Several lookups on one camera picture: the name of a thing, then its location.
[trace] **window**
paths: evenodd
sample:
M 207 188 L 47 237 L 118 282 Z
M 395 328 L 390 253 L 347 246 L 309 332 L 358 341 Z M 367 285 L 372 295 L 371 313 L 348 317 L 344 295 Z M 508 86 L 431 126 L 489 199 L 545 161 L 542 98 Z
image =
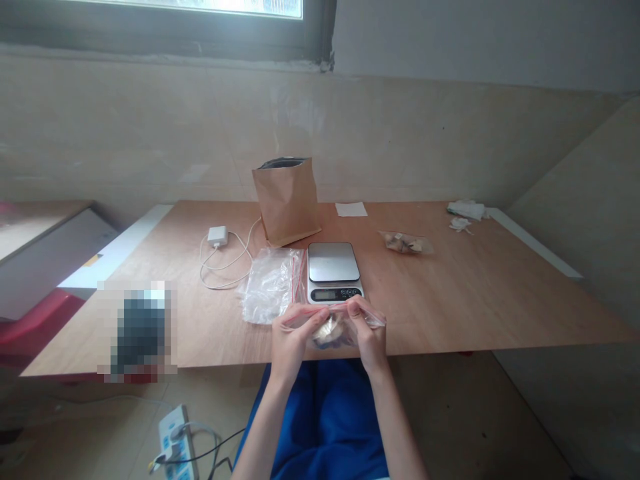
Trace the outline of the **window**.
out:
M 334 19 L 335 0 L 2 0 L 0 42 L 320 63 Z

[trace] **human hand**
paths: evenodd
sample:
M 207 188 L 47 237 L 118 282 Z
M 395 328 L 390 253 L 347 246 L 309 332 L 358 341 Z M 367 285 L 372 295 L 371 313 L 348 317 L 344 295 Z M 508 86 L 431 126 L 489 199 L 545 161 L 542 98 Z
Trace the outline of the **human hand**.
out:
M 303 314 L 305 306 L 300 303 L 290 305 L 283 315 L 276 318 L 272 325 L 271 335 L 271 376 L 269 383 L 290 391 L 300 365 L 305 356 L 307 339 L 320 328 L 329 317 L 329 309 L 323 308 L 296 329 L 287 324 L 293 318 Z
M 377 379 L 391 372 L 387 360 L 387 328 L 372 329 L 365 320 L 363 311 L 369 311 L 376 317 L 385 320 L 383 313 L 374 309 L 371 304 L 360 295 L 347 300 L 349 318 L 355 325 L 358 334 L 360 358 L 370 380 Z

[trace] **kraft paper bag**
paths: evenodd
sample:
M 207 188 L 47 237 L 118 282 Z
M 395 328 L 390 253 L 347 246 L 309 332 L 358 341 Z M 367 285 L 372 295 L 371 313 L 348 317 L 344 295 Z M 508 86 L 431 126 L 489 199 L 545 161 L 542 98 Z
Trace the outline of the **kraft paper bag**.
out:
M 282 247 L 320 230 L 311 159 L 278 158 L 253 170 L 268 242 Z

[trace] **blue clothing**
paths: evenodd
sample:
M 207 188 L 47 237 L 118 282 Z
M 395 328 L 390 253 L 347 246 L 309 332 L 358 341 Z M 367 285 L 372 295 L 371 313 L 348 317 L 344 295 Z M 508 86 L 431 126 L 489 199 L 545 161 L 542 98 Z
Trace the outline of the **blue clothing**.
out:
M 269 364 L 236 462 L 270 373 Z M 271 478 L 374 480 L 388 476 L 373 392 L 360 359 L 303 362 L 287 401 Z

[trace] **red chair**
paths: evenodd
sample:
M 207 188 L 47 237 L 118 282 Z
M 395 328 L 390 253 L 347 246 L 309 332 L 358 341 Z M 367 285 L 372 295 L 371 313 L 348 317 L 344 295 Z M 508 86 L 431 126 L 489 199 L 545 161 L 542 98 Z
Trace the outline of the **red chair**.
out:
M 0 365 L 24 369 L 84 302 L 55 289 L 20 320 L 0 323 Z

